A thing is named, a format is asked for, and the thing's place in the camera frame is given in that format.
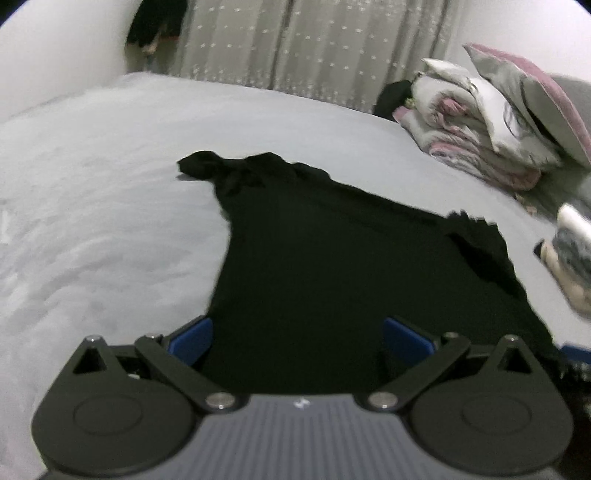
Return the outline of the pink grey pillow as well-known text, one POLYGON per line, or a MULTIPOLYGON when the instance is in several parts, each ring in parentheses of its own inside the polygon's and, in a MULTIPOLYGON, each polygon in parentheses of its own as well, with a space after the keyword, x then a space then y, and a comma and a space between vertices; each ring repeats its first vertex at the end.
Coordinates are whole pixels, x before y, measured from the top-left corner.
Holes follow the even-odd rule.
POLYGON ((493 84, 546 139, 590 167, 590 132, 571 97, 532 61, 487 47, 464 46, 478 73, 493 84))

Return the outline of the folded pink grey duvet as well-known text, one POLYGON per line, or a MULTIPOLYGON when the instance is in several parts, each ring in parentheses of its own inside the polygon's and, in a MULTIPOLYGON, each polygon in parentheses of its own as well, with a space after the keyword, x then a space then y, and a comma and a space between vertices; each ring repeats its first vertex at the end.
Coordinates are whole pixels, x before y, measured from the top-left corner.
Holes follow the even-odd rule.
POLYGON ((421 151, 510 191, 531 190, 562 165, 557 149, 489 81, 447 61, 424 63, 411 97, 393 112, 421 151))

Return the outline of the grey patterned curtain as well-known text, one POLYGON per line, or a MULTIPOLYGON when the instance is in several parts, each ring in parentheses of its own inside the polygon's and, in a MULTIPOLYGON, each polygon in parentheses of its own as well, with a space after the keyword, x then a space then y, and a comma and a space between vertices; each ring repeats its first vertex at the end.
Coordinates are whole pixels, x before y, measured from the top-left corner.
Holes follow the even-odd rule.
POLYGON ((191 1, 172 75, 369 112, 388 84, 445 56, 462 1, 191 1))

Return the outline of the black garment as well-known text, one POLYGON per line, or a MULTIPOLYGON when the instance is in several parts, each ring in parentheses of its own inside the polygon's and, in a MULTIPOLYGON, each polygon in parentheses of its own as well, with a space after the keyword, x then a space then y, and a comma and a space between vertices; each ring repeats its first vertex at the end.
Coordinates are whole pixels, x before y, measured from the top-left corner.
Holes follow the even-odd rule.
POLYGON ((181 173, 208 181, 230 224, 194 362, 235 393, 372 392, 404 372, 384 324, 456 332, 478 345, 521 337, 546 368, 561 356, 530 306, 497 226, 439 216, 335 182, 272 153, 201 151, 181 173))

